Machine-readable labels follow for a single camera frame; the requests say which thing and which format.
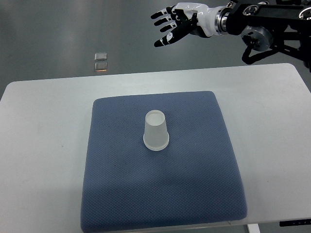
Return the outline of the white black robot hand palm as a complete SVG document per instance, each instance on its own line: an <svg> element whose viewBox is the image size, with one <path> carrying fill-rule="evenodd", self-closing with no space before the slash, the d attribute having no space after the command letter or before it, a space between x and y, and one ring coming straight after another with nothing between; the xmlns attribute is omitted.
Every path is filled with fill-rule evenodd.
<svg viewBox="0 0 311 233"><path fill-rule="evenodd" d="M227 7L208 7L202 3L181 2L173 7L173 12L178 15L181 20L182 16L186 19L191 19L195 14L197 18L197 27L191 34L203 38L209 38L213 35L226 35L225 15L227 14Z"/></svg>

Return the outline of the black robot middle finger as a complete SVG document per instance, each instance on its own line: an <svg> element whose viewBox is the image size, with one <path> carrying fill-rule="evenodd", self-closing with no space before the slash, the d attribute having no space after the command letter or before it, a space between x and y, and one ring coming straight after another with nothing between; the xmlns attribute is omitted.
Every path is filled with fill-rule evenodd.
<svg viewBox="0 0 311 233"><path fill-rule="evenodd" d="M174 23L176 25L179 25L181 24L179 18L177 16L166 16L166 17L163 17L163 18L160 18L159 20L157 20L154 25L155 26L159 26L159 25L162 25L166 22L169 22L169 23Z"/></svg>

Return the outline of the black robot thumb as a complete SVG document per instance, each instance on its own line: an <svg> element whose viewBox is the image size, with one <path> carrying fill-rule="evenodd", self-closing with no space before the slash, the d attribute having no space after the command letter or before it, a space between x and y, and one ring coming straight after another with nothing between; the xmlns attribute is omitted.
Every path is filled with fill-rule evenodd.
<svg viewBox="0 0 311 233"><path fill-rule="evenodd" d="M170 45L184 38L186 35L191 34L191 32L197 28L197 14L194 13L190 19L187 18L187 20L181 22L183 22L183 24L181 25L181 31L179 33L172 33L171 30L166 36L154 42L154 46L162 47Z"/></svg>

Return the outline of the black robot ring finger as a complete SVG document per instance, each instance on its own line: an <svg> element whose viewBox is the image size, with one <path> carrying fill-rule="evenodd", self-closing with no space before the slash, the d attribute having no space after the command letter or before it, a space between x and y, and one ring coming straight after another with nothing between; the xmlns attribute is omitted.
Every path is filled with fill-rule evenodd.
<svg viewBox="0 0 311 233"><path fill-rule="evenodd" d="M167 14L166 13L166 8L162 9L156 13L154 13L153 15L151 15L151 19L157 19L159 17L166 17L166 16L177 16L177 14Z"/></svg>

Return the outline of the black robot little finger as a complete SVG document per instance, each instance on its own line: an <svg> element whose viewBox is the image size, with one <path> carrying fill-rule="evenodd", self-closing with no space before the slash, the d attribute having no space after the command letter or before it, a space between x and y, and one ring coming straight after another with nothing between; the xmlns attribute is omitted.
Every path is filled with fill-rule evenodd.
<svg viewBox="0 0 311 233"><path fill-rule="evenodd" d="M175 14L175 6L166 7L167 14Z"/></svg>

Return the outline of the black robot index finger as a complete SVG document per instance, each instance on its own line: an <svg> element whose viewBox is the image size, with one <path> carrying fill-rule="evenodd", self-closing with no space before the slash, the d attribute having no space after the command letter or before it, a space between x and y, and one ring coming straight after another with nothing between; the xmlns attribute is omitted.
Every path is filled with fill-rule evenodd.
<svg viewBox="0 0 311 233"><path fill-rule="evenodd" d="M166 31L172 30L172 33L179 33L181 31L181 21L172 21L168 25L160 29L160 32L164 33Z"/></svg>

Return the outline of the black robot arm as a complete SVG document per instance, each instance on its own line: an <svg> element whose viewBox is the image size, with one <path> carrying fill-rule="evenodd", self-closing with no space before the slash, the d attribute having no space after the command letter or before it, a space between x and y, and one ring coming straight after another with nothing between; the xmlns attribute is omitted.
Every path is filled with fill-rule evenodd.
<svg viewBox="0 0 311 233"><path fill-rule="evenodd" d="M166 35L155 47L173 44L188 34L202 38L239 35L246 45L244 63L251 65L278 52L311 67L311 2L309 0L231 0L208 7L180 2L153 15Z"/></svg>

